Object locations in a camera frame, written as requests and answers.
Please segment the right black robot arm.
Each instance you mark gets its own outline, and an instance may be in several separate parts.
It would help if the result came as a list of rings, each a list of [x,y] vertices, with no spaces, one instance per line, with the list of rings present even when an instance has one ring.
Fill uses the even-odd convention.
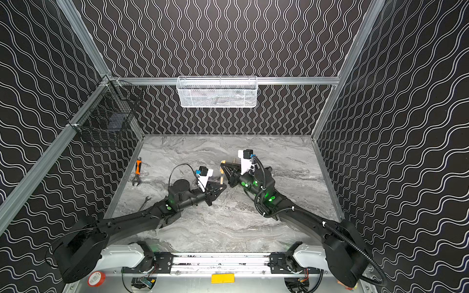
[[[230,187],[241,186],[246,194],[253,195],[255,209],[261,216],[279,220],[320,242],[321,248],[301,241],[292,245],[285,254],[287,270],[328,271],[347,287],[360,280],[371,282],[364,273],[375,262],[352,223],[329,220],[295,204],[276,189],[269,167],[255,164],[244,168],[241,164],[223,162],[221,169]]]

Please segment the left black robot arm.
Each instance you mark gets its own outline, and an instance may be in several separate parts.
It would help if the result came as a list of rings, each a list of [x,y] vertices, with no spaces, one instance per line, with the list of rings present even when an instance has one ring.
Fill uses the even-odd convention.
[[[189,181],[178,179],[168,187],[168,196],[147,209],[110,219],[79,219],[52,252],[62,281],[73,283],[91,273],[107,246],[144,231],[166,227],[190,206],[203,202],[211,206],[226,189],[226,184],[210,181],[204,188],[191,189]]]

